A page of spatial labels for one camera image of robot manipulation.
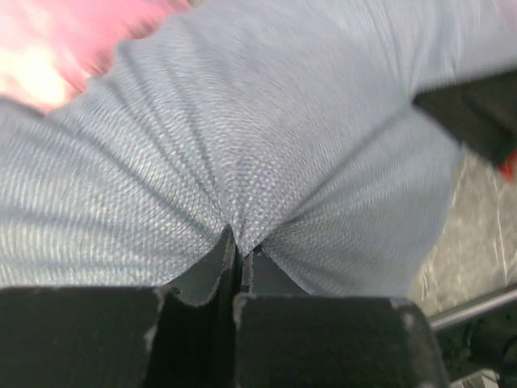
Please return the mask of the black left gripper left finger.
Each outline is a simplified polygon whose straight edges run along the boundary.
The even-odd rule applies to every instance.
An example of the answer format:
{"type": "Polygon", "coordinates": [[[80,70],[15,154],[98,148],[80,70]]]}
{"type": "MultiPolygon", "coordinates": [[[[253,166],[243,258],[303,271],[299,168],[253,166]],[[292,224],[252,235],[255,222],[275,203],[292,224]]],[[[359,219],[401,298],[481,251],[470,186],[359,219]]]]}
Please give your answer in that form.
{"type": "Polygon", "coordinates": [[[167,285],[4,288],[2,386],[229,386],[235,260],[226,230],[167,285]]]}

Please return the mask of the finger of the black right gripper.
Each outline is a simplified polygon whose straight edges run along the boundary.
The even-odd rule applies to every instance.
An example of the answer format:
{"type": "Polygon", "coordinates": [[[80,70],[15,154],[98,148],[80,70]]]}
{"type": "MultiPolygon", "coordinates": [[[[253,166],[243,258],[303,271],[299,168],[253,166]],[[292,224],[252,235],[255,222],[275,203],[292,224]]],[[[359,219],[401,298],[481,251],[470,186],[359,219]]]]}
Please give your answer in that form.
{"type": "Polygon", "coordinates": [[[516,73],[423,91],[413,105],[500,170],[516,166],[516,73]]]}

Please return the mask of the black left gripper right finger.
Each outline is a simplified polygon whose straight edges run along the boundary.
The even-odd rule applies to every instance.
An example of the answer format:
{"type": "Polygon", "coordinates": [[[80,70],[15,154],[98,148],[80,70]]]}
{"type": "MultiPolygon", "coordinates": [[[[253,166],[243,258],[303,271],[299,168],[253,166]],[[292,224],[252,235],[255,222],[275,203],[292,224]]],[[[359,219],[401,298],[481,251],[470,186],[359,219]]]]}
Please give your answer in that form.
{"type": "Polygon", "coordinates": [[[446,387],[422,311],[397,297],[303,293],[272,260],[242,261],[233,300],[236,387],[446,387]]]}

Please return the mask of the blue-grey pillowcase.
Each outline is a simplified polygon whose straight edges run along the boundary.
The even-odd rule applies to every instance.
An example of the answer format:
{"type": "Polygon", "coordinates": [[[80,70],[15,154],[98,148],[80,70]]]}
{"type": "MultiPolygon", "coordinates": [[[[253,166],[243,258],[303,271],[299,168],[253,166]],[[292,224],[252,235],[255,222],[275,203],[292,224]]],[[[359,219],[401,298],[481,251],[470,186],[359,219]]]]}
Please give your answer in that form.
{"type": "Polygon", "coordinates": [[[209,1],[41,115],[1,103],[1,284],[164,285],[262,246],[303,290],[405,296],[460,146],[416,90],[516,60],[504,1],[209,1]]]}

